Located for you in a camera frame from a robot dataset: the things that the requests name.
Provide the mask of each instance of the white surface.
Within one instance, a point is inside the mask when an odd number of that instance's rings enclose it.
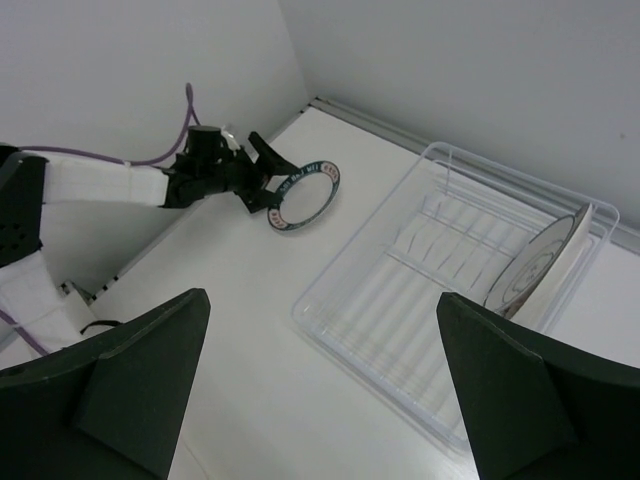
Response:
[[[203,122],[269,136],[308,100],[276,0],[8,0],[0,15],[0,141],[143,160],[166,151],[193,83]],[[179,212],[47,206],[57,282],[97,289]]]
[[[164,205],[169,177],[157,168],[47,155],[43,201],[128,202]]]
[[[640,224],[640,2],[280,0],[314,95]]]
[[[210,479],[199,462],[189,451],[182,438],[178,439],[176,452],[173,456],[169,480],[215,480]]]
[[[233,198],[209,200],[98,299],[97,316],[131,319],[189,287],[207,289],[212,313],[183,435],[216,480],[475,478],[470,456],[414,430],[290,318],[415,156],[313,109],[273,146],[300,165],[340,167],[337,203],[322,220],[280,235]],[[640,367],[639,267],[607,246],[554,335]]]
[[[39,355],[17,335],[12,335],[0,346],[0,368],[3,370],[38,357]]]
[[[0,309],[11,315],[48,352],[82,339],[47,271],[41,251],[0,268]],[[0,341],[12,327],[0,321]]]

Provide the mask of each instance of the plate in dish rack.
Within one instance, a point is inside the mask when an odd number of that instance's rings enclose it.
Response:
[[[489,290],[484,306],[511,319],[539,287],[559,257],[578,253],[567,246],[580,246],[584,240],[583,233],[588,231],[584,226],[590,223],[591,214],[592,206],[585,205],[575,215],[556,220],[534,237],[500,274]],[[558,272],[558,278],[564,278],[563,272]]]

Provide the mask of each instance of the wire rack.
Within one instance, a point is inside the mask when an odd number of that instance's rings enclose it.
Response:
[[[512,187],[506,175],[526,188]],[[437,324],[440,295],[455,291],[482,304],[537,233],[588,202],[596,210],[589,239],[549,310],[526,325],[531,329],[544,331],[560,315],[608,240],[617,211],[434,144],[300,298],[293,316],[413,419],[468,448]]]

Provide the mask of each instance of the plastic tray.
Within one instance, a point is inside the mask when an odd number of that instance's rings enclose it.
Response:
[[[445,291],[482,304],[529,240],[585,203],[589,239],[549,309],[526,325],[545,332],[570,300],[619,215],[606,203],[432,144],[296,302],[293,317],[321,347],[453,446],[468,437],[436,319]]]

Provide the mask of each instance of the white wall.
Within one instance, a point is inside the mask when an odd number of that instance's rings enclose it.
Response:
[[[640,226],[637,0],[280,0],[314,94],[615,203]]]
[[[277,0],[5,0],[0,141],[141,160],[174,142],[193,83],[200,119],[269,135],[308,100]],[[56,280],[95,289],[176,212],[44,210]]]

